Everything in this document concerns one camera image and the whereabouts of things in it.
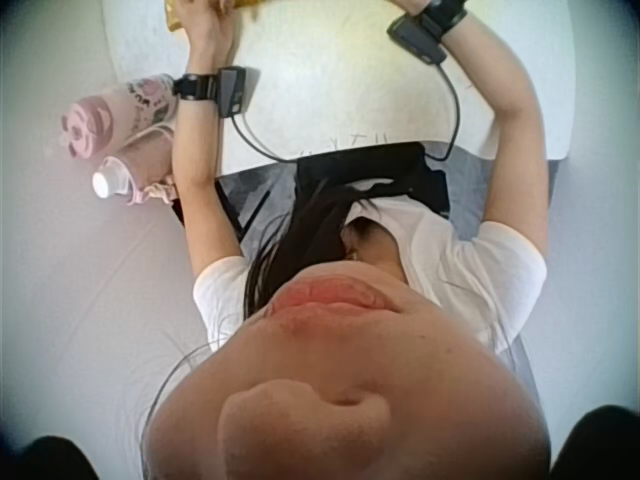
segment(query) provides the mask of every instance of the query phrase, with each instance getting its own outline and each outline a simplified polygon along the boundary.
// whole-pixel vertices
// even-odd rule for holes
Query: mouth
[[[265,317],[287,310],[322,309],[344,315],[376,310],[399,312],[385,294],[362,280],[346,275],[301,278],[282,287],[267,306]]]

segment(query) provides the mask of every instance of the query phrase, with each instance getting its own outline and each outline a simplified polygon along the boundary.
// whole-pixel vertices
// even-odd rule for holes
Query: hand
[[[418,15],[422,12],[431,0],[391,0],[400,8],[406,10],[409,15]]]
[[[233,3],[234,0],[176,1],[176,12],[191,45],[188,73],[215,73],[226,64],[233,41]]]

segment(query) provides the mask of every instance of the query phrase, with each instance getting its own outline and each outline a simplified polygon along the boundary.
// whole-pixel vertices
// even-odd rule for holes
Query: white t-shirt
[[[496,353],[520,333],[547,276],[533,244],[506,225],[485,222],[470,242],[453,225],[409,197],[354,204],[347,224],[366,217],[396,239],[409,286],[471,329]],[[211,348],[222,346],[242,325],[249,261],[230,257],[196,280],[194,299]]]

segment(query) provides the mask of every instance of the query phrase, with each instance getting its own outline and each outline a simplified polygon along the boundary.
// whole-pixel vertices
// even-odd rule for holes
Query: black wristband
[[[185,73],[173,84],[173,94],[183,100],[216,100],[217,75],[195,75]]]
[[[431,0],[419,15],[420,24],[438,42],[442,36],[467,16],[466,0]]]

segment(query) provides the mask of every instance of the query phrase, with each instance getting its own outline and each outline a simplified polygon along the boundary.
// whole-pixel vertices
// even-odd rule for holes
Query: table
[[[575,53],[566,0],[471,0],[527,67],[545,119],[547,156],[567,157],[575,110]],[[165,26],[162,0],[103,0],[105,30],[121,81],[182,74],[183,31]],[[283,157],[408,141],[448,141],[453,102],[434,68],[386,35],[402,11],[379,0],[270,0],[242,9],[234,64],[251,68],[241,128]],[[457,63],[444,69],[460,96],[457,145],[493,159],[494,115]],[[227,121],[221,174],[271,163]]]

